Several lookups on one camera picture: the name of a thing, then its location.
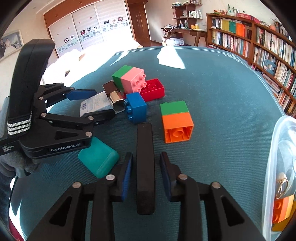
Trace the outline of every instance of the clear plastic container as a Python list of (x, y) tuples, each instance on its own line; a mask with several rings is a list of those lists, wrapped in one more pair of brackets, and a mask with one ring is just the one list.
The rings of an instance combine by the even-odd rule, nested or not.
[(279, 233), (271, 232), (274, 198), (278, 191), (277, 177), (286, 175), (288, 185), (280, 198), (296, 191), (296, 120), (282, 116), (274, 127), (265, 175), (262, 204), (262, 234), (266, 241), (274, 240)]

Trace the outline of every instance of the sliding wardrobe door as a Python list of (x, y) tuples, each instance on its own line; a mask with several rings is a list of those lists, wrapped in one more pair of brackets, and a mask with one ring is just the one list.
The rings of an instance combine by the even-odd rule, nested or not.
[(72, 16), (83, 49), (104, 42), (93, 4), (77, 10)]
[(73, 49), (82, 51), (72, 16), (68, 15), (49, 27), (52, 40), (56, 44), (56, 51), (60, 56)]
[(133, 40), (124, 0), (95, 3), (106, 42)]

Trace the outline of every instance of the barcode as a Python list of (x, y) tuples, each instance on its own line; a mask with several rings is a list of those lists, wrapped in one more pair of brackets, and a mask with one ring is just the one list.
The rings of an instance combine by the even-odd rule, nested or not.
[(86, 102), (82, 105), (81, 110), (85, 110), (86, 109)]

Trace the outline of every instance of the wooden floor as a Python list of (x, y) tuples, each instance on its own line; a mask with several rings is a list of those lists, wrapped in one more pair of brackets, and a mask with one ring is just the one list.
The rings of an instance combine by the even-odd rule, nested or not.
[(162, 46), (161, 43), (158, 43), (155, 41), (143, 42), (143, 43), (139, 43), (139, 44), (142, 45), (143, 47)]

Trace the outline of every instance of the groom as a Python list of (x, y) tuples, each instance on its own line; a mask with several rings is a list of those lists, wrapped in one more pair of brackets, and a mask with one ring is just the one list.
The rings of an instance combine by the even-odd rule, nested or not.
[(6, 44), (3, 42), (3, 39), (1, 39), (1, 43), (0, 43), (0, 58), (2, 58), (4, 56), (5, 48), (6, 48)]

